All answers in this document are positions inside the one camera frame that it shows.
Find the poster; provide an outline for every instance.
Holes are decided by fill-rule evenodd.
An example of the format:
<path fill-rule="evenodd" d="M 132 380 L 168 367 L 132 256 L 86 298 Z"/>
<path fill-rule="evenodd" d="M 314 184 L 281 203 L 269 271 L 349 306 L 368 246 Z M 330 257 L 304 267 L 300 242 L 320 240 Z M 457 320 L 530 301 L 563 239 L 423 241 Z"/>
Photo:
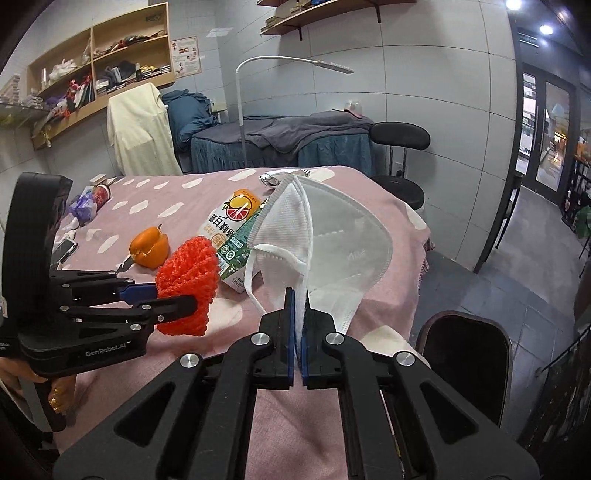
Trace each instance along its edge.
<path fill-rule="evenodd" d="M 170 42 L 173 70 L 176 78 L 201 73 L 197 37 L 179 38 Z"/>

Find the pink tablecloth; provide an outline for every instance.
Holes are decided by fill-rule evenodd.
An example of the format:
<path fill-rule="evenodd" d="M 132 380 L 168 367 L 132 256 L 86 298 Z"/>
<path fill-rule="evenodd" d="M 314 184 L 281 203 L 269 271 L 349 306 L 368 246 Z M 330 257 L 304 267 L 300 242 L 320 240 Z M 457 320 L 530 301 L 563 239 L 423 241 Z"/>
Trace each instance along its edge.
<path fill-rule="evenodd" d="M 266 168 L 221 171 L 184 177 L 127 177 L 112 186 L 112 198 L 96 219 L 78 230 L 79 248 L 65 268 L 111 270 L 128 255 L 143 229 L 163 224 L 171 250 L 195 235 L 208 214 L 235 190 L 247 188 L 263 198 L 271 191 L 258 176 Z M 394 254 L 382 280 L 362 300 L 348 335 L 362 339 L 387 325 L 408 338 L 418 301 L 418 282 L 429 229 L 409 207 L 360 172 L 320 168 L 312 178 L 347 193 L 373 212 L 392 237 Z M 133 266 L 120 276 L 152 281 L 154 273 Z M 154 332 L 147 354 L 78 376 L 71 425 L 55 435 L 67 449 L 106 416 L 187 352 L 211 356 L 255 332 L 260 317 L 246 293 L 221 284 L 210 307 L 205 336 L 170 337 Z M 345 479 L 346 463 L 336 391 L 308 391 L 299 378 L 289 391 L 260 391 L 252 426 L 247 478 Z"/>

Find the glass door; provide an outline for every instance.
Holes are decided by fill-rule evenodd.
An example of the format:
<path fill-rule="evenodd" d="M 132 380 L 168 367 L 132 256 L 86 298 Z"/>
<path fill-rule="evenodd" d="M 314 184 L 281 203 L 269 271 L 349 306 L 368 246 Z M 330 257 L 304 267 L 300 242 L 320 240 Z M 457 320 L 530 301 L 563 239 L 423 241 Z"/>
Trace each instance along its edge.
<path fill-rule="evenodd" d="M 579 130 L 571 114 L 576 90 L 548 72 L 524 66 L 523 96 L 515 169 L 524 175 L 525 187 L 558 204 L 566 191 Z"/>

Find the blue bed skirt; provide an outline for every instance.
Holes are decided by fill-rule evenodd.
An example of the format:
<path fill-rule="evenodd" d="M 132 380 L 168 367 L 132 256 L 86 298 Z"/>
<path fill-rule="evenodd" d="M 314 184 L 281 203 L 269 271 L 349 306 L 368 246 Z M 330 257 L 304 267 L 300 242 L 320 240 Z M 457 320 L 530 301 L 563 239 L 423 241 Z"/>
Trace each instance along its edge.
<path fill-rule="evenodd" d="M 181 160 L 183 173 L 210 173 L 265 165 L 262 152 L 252 144 L 246 145 L 248 165 L 245 164 L 240 144 L 220 144 L 202 138 L 191 139 L 191 158 Z M 344 165 L 355 168 L 368 177 L 373 176 L 372 149 L 367 134 L 331 135 L 312 140 L 297 156 L 297 167 L 313 168 Z"/>

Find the lamp pole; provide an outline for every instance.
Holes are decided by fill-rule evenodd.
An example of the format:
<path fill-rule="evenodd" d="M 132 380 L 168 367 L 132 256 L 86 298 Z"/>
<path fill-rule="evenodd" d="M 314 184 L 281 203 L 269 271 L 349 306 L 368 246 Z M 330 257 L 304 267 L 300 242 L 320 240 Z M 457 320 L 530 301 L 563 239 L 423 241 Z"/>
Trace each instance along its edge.
<path fill-rule="evenodd" d="M 336 72 L 350 74 L 353 73 L 353 70 L 348 67 L 343 67 L 342 65 L 337 65 L 336 63 L 329 63 L 323 60 L 309 60 L 309 59 L 300 59 L 297 57 L 283 57 L 279 55 L 266 55 L 262 57 L 253 57 L 251 59 L 247 59 L 243 61 L 237 68 L 236 68 L 236 99 L 238 101 L 238 122 L 240 124 L 240 136 L 242 140 L 242 155 L 244 156 L 244 166 L 248 166 L 248 159 L 246 157 L 246 136 L 244 134 L 244 116 L 242 115 L 242 95 L 240 93 L 240 69 L 255 60 L 291 60 L 291 61 L 302 61 L 304 63 L 311 63 L 317 67 L 321 67 L 324 69 L 334 70 Z"/>

